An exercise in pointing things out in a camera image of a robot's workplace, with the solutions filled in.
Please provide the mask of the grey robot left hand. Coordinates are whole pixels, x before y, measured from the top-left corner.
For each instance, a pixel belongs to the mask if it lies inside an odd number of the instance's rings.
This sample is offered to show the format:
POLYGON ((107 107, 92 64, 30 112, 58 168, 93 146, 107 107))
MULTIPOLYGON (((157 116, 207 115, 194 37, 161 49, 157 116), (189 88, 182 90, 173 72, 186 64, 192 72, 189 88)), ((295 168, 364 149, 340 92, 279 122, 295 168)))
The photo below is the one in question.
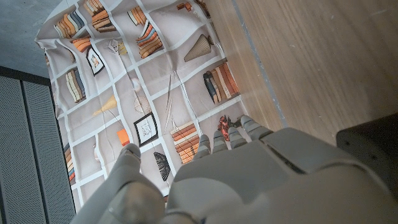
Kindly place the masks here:
POLYGON ((271 131, 248 116, 229 139, 202 135, 168 196, 123 147, 74 223, 396 223, 397 198, 381 175, 344 150, 293 128, 271 131))

